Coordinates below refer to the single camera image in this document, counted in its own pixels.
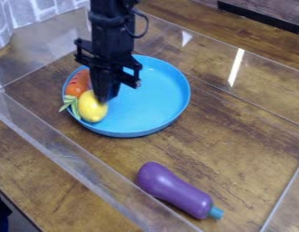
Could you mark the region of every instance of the blue bowl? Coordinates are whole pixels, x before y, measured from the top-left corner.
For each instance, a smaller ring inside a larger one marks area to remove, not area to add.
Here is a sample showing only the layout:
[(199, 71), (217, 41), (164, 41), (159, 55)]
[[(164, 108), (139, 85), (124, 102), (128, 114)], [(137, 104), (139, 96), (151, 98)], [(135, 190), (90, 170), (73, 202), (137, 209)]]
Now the blue bowl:
[[(188, 80), (172, 64), (144, 55), (135, 58), (143, 64), (141, 87), (121, 85), (119, 96), (108, 102), (109, 112), (102, 121), (78, 120), (90, 131), (119, 138), (145, 136), (164, 129), (188, 107), (191, 97)], [(73, 75), (86, 68), (81, 66), (66, 79), (62, 97)]]

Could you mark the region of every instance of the lemon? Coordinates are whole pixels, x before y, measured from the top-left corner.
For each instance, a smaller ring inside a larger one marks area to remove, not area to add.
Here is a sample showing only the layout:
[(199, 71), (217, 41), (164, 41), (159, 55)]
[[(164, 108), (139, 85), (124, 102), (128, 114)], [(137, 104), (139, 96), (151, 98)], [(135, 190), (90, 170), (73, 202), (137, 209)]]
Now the lemon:
[(82, 93), (78, 99), (78, 112), (84, 120), (101, 121), (108, 113), (108, 104), (100, 104), (93, 91)]

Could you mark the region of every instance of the wooden table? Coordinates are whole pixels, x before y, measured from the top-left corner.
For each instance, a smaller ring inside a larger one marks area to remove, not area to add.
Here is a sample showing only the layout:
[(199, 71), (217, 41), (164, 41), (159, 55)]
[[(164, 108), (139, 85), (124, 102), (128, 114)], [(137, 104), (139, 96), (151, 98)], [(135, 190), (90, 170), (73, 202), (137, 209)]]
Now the wooden table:
[[(184, 0), (148, 1), (140, 8), (299, 68), (297, 36)], [(61, 86), (78, 66), (72, 55), (10, 83), (5, 92), (128, 179), (156, 160), (207, 191), (225, 210), (223, 220), (199, 221), (176, 209), (204, 231), (259, 231), (299, 166), (299, 72), (247, 54), (236, 88), (228, 88), (224, 73), (237, 48), (196, 35), (180, 48), (173, 27), (173, 36), (155, 43), (164, 30), (159, 22), (143, 52), (175, 63), (192, 89), (187, 111), (161, 132), (117, 140), (84, 129), (66, 112), (57, 114)], [(276, 37), (280, 45), (272, 46)], [(159, 44), (167, 45), (163, 51)], [(1, 121), (0, 189), (44, 231), (140, 231)]]

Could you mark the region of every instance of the wooden surface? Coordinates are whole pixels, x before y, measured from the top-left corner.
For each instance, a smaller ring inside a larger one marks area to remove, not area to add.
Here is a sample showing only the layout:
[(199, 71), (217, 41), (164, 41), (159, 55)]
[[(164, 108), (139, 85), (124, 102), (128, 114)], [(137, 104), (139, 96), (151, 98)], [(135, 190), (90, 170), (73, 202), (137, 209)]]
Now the wooden surface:
[(0, 189), (44, 231), (140, 231), (1, 121)]
[[(213, 9), (208, 10), (185, 0), (151, 0), (143, 3), (141, 9), (299, 68), (299, 37), (292, 34), (233, 15), (221, 14)], [(157, 27), (152, 30), (156, 36), (160, 31), (161, 28)], [(273, 41), (279, 43), (277, 47), (272, 45)], [(169, 44), (167, 53), (156, 52), (155, 46), (151, 49), (161, 58), (177, 62), (173, 39), (169, 39)], [(135, 180), (140, 166), (147, 161), (156, 160), (184, 180), (207, 191), (215, 204), (225, 210), (223, 220), (199, 221), (176, 209), (204, 231), (259, 231), (299, 165), (299, 125), (253, 106), (245, 100), (253, 96), (252, 93), (243, 99), (225, 90), (225, 77), (216, 67), (229, 67), (236, 50), (235, 53), (229, 50), (229, 56), (223, 53), (216, 61), (217, 65), (212, 66), (215, 68), (205, 69), (204, 72), (205, 65), (199, 67), (197, 64), (200, 61), (211, 61), (211, 55), (217, 53), (219, 47), (212, 50), (208, 41), (193, 42), (188, 46), (188, 51), (200, 49), (200, 46), (207, 50), (201, 53), (203, 57), (200, 54), (197, 59), (188, 59), (185, 64), (179, 63), (184, 72), (193, 76), (188, 77), (192, 87), (191, 104), (175, 124), (148, 137), (117, 140), (98, 136), (81, 127), (66, 112), (58, 114), (61, 86), (78, 66), (70, 55), (9, 84), (6, 94), (131, 180)], [(255, 88), (263, 93), (264, 83), (260, 82), (260, 77), (271, 80), (275, 76), (272, 64), (257, 61), (249, 60), (253, 65), (248, 72), (255, 73), (263, 67), (259, 81), (252, 82), (245, 77), (237, 95), (247, 92), (244, 88)], [(275, 86), (293, 86), (288, 80), (279, 76), (272, 82)], [(280, 87), (273, 90), (272, 97), (279, 90)], [(295, 98), (296, 93), (299, 94), (297, 89), (289, 98)], [(283, 106), (289, 103), (291, 107), (296, 107), (297, 101), (284, 102), (285, 95), (276, 95), (275, 102), (283, 103)], [(264, 108), (273, 107), (272, 111), (276, 111), (277, 106), (271, 102), (267, 105), (260, 103)], [(287, 119), (296, 113), (299, 108), (296, 112), (289, 112)], [(0, 188), (45, 231), (81, 231), (80, 226), (84, 231), (106, 231), (105, 228), (109, 231), (139, 230), (0, 122), (1, 153)]]
[[(217, 7), (216, 0), (195, 0), (211, 7)], [(283, 21), (299, 25), (299, 0), (223, 0), (221, 2), (252, 10)]]

